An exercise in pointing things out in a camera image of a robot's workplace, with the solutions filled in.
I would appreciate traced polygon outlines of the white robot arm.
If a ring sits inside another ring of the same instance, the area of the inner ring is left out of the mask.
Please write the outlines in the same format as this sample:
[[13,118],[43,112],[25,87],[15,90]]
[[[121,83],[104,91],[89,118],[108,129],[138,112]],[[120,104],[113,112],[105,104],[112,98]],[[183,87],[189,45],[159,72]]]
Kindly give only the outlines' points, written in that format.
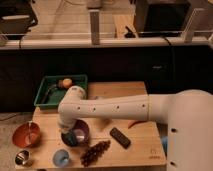
[[59,126],[79,118],[155,121],[168,126],[167,171],[213,171],[213,95],[203,90],[87,100],[79,86],[58,106]]

